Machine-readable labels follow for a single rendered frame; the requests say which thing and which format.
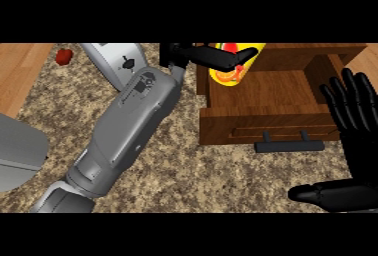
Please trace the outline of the yellow cup with fruit print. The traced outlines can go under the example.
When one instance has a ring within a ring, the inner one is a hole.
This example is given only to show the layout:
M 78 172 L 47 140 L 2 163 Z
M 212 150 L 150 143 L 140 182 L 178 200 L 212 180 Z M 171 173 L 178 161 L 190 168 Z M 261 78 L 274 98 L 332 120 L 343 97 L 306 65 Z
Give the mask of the yellow cup with fruit print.
M 215 48 L 227 52 L 236 53 L 237 51 L 253 47 L 256 51 L 261 51 L 264 48 L 264 43 L 216 43 Z M 208 69 L 209 76 L 212 80 L 222 86 L 236 86 L 249 70 L 249 67 L 255 61 L 252 57 L 241 65 L 234 67 L 234 70 L 230 72 L 221 72 L 213 69 Z

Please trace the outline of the red bell pepper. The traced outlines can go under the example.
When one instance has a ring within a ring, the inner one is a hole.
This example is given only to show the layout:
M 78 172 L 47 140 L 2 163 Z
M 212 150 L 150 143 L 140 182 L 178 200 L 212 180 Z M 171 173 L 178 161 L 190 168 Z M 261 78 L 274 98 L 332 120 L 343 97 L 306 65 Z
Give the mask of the red bell pepper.
M 72 59 L 73 52 L 70 49 L 60 49 L 55 53 L 55 63 L 66 65 Z

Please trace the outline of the grey rounded appliance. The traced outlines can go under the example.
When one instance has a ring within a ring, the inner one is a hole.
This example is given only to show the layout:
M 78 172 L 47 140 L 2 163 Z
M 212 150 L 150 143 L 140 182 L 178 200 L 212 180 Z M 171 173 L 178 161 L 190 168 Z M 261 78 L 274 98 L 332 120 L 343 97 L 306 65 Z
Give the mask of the grey rounded appliance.
M 32 178 L 47 150 L 44 133 L 0 113 L 0 192 L 17 188 Z

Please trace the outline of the open wooden drawer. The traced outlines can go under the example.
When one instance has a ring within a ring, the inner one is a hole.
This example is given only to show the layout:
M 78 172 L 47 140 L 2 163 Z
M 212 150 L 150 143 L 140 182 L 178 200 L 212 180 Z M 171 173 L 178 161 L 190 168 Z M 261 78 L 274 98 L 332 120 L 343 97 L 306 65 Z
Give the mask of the open wooden drawer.
M 219 85 L 196 67 L 196 93 L 206 107 L 265 107 L 323 104 L 318 85 L 339 75 L 364 43 L 267 43 L 236 86 Z

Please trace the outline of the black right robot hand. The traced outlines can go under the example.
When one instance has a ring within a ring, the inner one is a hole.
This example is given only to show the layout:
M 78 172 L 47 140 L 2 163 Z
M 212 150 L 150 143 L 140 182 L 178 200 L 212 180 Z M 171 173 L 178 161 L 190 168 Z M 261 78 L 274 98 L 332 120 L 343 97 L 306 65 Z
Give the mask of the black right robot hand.
M 295 186 L 287 198 L 329 213 L 378 213 L 378 94 L 364 73 L 343 68 L 340 77 L 330 77 L 330 86 L 318 89 L 339 131 L 351 178 Z

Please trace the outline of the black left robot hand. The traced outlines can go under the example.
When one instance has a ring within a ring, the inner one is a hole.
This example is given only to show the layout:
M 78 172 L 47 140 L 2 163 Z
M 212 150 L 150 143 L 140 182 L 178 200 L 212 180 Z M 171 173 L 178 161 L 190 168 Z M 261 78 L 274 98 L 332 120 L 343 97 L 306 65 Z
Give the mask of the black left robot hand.
M 258 50 L 253 47 L 231 53 L 208 45 L 194 46 L 191 43 L 160 43 L 159 65 L 162 67 L 177 66 L 185 68 L 187 63 L 191 62 L 221 72 L 230 72 L 256 54 Z

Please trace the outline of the wooden drawer front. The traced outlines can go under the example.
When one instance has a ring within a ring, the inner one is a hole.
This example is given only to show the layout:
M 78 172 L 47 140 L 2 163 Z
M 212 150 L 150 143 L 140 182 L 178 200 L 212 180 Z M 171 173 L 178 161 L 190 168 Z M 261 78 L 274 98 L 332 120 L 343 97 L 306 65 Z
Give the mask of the wooden drawer front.
M 250 144 L 262 141 L 267 131 L 272 141 L 296 141 L 301 131 L 311 140 L 334 141 L 337 130 L 324 104 L 215 107 L 199 110 L 199 144 Z

